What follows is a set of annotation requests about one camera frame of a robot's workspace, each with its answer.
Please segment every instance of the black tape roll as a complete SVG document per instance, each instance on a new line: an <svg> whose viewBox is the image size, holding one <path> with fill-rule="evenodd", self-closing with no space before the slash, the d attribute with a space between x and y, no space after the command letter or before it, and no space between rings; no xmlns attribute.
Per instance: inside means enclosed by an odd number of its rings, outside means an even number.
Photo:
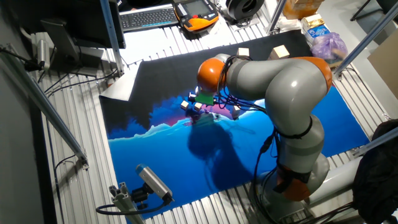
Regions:
<svg viewBox="0 0 398 224"><path fill-rule="evenodd" d="M264 0L226 0L228 15L240 21L255 15L264 4Z"/></svg>

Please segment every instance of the keyboard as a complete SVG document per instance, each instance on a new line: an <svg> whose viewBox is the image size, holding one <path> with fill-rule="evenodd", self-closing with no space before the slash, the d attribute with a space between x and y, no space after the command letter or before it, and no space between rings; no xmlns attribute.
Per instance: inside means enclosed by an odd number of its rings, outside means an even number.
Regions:
<svg viewBox="0 0 398 224"><path fill-rule="evenodd" d="M121 12L123 32L140 31L178 24L172 4Z"/></svg>

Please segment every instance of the blue mat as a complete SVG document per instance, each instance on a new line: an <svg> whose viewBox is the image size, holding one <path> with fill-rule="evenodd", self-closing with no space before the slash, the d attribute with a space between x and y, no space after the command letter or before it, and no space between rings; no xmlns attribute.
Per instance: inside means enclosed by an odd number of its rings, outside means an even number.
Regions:
<svg viewBox="0 0 398 224"><path fill-rule="evenodd" d="M169 99L164 105L176 106L158 110L179 114L181 101L180 97ZM325 130L322 153L327 157L369 142L336 88L331 88L313 114L318 116ZM252 179L259 148L272 132L269 118L261 112L248 112L237 121L223 115L215 121L207 120L191 125L189 118L181 119L172 126L152 126L145 134L133 138L109 140L118 182L125 181L131 190L140 187L142 180L134 170L144 163L174 193L175 202L144 218ZM274 167L275 159L269 153L264 154L259 173ZM155 207L162 201L151 195L148 203Z"/></svg>
<svg viewBox="0 0 398 224"><path fill-rule="evenodd" d="M232 121L228 110L215 106L207 110L220 114L218 119L203 115L192 125L180 103L195 89L198 68L206 59L219 53L233 55L238 47L247 47L253 60L267 60L272 49L282 44L291 57L312 55L300 30L293 30L142 62L129 101L100 98L117 181L126 182L129 190L141 187L143 181L135 168L146 164L174 193L175 202L143 215L144 218L252 179L259 149L272 132L269 118L251 111ZM325 130L324 155L339 154L369 142L334 87L313 114ZM270 153L276 154L275 149L262 156L259 174L275 167ZM153 208L162 201L150 195L147 203Z"/></svg>

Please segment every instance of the cardboard box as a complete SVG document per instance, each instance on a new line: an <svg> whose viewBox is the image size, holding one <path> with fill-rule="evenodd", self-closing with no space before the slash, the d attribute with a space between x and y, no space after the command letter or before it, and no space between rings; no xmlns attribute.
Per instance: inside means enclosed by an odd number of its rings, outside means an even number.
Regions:
<svg viewBox="0 0 398 224"><path fill-rule="evenodd" d="M313 44L313 40L321 35L325 35L325 34L330 34L329 29L325 26L318 26L312 29L309 29L308 31L306 31L306 33L304 33L305 38L307 38L307 40L310 42L310 44Z"/></svg>
<svg viewBox="0 0 398 224"><path fill-rule="evenodd" d="M287 0L284 15L287 19L302 19L314 15L323 0Z"/></svg>
<svg viewBox="0 0 398 224"><path fill-rule="evenodd" d="M368 60L398 99L398 29L370 54Z"/></svg>
<svg viewBox="0 0 398 224"><path fill-rule="evenodd" d="M318 27L318 26L321 26L324 24L325 24L325 22L323 21L320 14L307 16L301 20L301 25L305 32L308 31L309 29L312 29L312 28L315 28L315 27Z"/></svg>

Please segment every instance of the white table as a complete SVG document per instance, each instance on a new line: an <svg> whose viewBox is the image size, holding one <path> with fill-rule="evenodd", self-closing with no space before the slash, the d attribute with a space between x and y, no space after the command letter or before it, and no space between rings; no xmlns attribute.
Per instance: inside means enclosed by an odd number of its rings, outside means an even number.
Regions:
<svg viewBox="0 0 398 224"><path fill-rule="evenodd" d="M232 32L225 22L220 25L225 36L225 45L240 43L265 36L264 28L268 22L264 16L265 7L257 15L261 22L255 26ZM186 54L205 50L201 39L187 40L177 27L163 29L171 47L148 55L145 60L156 60L158 58L173 55ZM113 53L108 51L107 55L112 60ZM131 65L131 70L138 65ZM103 77L103 71L98 72L99 77ZM61 82L62 86L92 80L91 77L71 75ZM55 83L58 78L46 76L40 84L46 90ZM354 72L344 72L341 81L334 81L333 84L344 98L348 107L351 109L358 123L366 135L371 138L377 125L386 120L384 109L374 97L367 84L364 83L360 75ZM65 223L125 223L124 217L99 215L95 208L111 203L111 195L108 187L117 185L116 176L113 169L113 162L109 151L108 139L100 107L99 94L106 89L104 82L90 82L82 85L66 88L58 91L50 97L50 101L75 135L77 141L85 149L90 168L83 170L76 167L76 159L70 159L57 170L60 181L61 202L57 199L55 191L54 173L52 170L51 178L53 183L53 195L57 210L58 222L61 223L59 203L62 204ZM52 152L54 163L73 155L59 134L51 124L47 127L45 116L43 115L45 139L47 144L47 154L49 163L52 167ZM328 158L331 169L342 166L351 160L351 154L344 152ZM248 203L248 185L242 185L210 195L196 202L186 204L182 207L174 208L161 215L157 215L146 220L147 223L264 223L262 217L252 216L253 208ZM352 200L350 190L342 192L336 197L326 202L320 203L311 208L316 215L322 215L330 210L340 207Z"/></svg>

